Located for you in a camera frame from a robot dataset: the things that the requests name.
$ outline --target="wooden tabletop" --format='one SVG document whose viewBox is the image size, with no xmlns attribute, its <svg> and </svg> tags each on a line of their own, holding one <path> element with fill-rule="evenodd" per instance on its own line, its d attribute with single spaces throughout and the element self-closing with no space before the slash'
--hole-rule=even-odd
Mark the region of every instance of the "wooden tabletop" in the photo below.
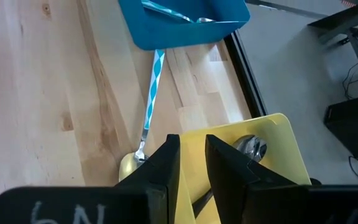
<svg viewBox="0 0 358 224">
<path fill-rule="evenodd" d="M 0 0 L 0 193 L 117 183 L 152 60 L 117 0 Z M 224 42 L 168 49 L 146 153 L 168 133 L 249 118 Z"/>
</svg>

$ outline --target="wood grain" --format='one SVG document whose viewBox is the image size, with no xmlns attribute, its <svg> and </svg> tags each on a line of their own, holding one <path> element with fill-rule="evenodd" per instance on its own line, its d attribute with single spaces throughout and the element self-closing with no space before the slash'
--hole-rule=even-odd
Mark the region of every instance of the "wood grain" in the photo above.
<svg viewBox="0 0 358 224">
<path fill-rule="evenodd" d="M 223 42 L 167 49 L 146 144 L 249 119 Z M 153 52 L 117 0 L 0 0 L 0 193 L 117 183 L 137 149 Z"/>
</svg>

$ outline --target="blue plastic bin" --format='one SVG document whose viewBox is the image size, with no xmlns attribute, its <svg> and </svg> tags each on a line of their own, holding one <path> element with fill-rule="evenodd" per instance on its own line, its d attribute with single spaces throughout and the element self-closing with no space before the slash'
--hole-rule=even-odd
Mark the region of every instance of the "blue plastic bin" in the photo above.
<svg viewBox="0 0 358 224">
<path fill-rule="evenodd" d="M 143 7 L 141 0 L 119 0 L 134 43 L 144 50 L 217 42 L 250 19 L 244 0 L 152 0 L 188 16 L 217 22 L 189 23 Z"/>
</svg>

